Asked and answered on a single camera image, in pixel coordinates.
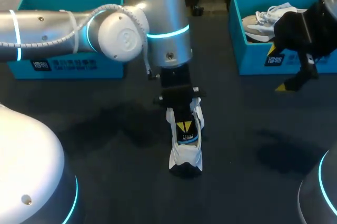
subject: blue box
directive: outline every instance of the blue box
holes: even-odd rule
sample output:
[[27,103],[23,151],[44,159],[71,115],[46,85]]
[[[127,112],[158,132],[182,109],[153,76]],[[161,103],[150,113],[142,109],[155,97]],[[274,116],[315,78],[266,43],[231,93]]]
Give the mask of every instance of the blue box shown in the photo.
[[[123,2],[124,0],[21,0],[18,10],[59,11],[64,9],[82,12],[104,4],[122,5]],[[38,67],[41,63],[49,64],[48,70],[50,71],[40,71]],[[41,62],[22,60],[9,62],[8,66],[16,79],[120,79],[124,75],[123,63],[112,61],[97,53],[62,55]]]
[[[284,50],[279,66],[265,66],[272,43],[249,43],[246,39],[242,18],[266,12],[270,6],[289,2],[301,9],[309,8],[318,0],[232,0],[230,5],[229,31],[240,75],[295,74],[300,70],[297,52]],[[337,73],[337,51],[317,63],[319,73]]]

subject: white sneaker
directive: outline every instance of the white sneaker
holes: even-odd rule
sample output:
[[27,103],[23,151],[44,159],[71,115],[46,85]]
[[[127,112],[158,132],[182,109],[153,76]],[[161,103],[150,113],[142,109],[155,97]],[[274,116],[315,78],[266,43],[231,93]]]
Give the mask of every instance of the white sneaker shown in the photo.
[[175,123],[172,108],[166,110],[166,120],[171,125],[172,150],[168,168],[183,175],[198,175],[202,171],[201,130],[204,127],[204,118],[200,107],[200,98],[193,99],[191,110],[193,121],[181,125]]
[[242,19],[242,25],[248,37],[256,41],[268,42],[275,36],[275,23],[286,12],[303,13],[305,11],[305,9],[297,9],[289,3],[271,6],[267,12],[256,12],[255,15],[245,17]]

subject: screw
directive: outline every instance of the screw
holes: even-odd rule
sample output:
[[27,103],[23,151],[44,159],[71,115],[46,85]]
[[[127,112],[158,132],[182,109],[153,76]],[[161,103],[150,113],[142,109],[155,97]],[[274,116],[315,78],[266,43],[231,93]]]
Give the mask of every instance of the screw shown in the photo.
[[166,58],[168,58],[169,60],[172,60],[173,57],[174,57],[174,54],[171,52],[166,54]]

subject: black table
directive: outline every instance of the black table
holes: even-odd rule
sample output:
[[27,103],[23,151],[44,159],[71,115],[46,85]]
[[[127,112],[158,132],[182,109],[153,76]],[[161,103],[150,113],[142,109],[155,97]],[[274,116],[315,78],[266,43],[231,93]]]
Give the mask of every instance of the black table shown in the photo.
[[169,173],[165,110],[152,104],[160,83],[147,81],[141,58],[122,81],[16,81],[1,65],[0,100],[57,134],[88,224],[300,223],[301,180],[336,141],[337,77],[275,93],[287,76],[238,76],[225,16],[190,27],[193,83],[207,92],[196,179]]

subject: sneaker sole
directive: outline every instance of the sneaker sole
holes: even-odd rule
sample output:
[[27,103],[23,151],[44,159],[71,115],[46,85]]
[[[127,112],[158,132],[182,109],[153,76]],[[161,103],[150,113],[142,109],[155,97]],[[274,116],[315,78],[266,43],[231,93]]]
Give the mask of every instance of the sneaker sole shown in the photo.
[[252,38],[253,40],[260,41],[260,42],[268,42],[268,41],[270,41],[273,37],[275,37],[275,35],[265,36],[265,35],[251,34],[251,33],[247,33],[247,32],[245,32],[245,34],[246,34],[248,37]]

